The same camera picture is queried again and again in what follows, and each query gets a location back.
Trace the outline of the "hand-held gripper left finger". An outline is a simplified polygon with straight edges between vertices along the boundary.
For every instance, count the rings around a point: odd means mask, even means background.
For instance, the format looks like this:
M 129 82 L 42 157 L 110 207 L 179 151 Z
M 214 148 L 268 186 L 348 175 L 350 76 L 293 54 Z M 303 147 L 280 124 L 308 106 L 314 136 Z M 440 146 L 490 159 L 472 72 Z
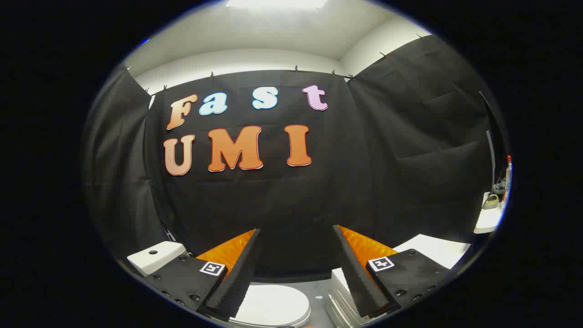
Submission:
M 228 322 L 249 289 L 260 253 L 260 229 L 252 229 L 193 257 L 182 251 L 144 281 L 187 311 Z

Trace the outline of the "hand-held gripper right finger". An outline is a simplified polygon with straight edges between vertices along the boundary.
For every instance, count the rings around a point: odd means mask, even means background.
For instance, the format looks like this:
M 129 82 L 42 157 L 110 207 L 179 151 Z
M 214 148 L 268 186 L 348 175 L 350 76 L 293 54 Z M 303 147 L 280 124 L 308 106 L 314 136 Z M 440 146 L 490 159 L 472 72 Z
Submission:
M 340 225 L 338 260 L 360 316 L 375 318 L 419 303 L 443 285 L 449 269 L 416 249 L 394 251 Z

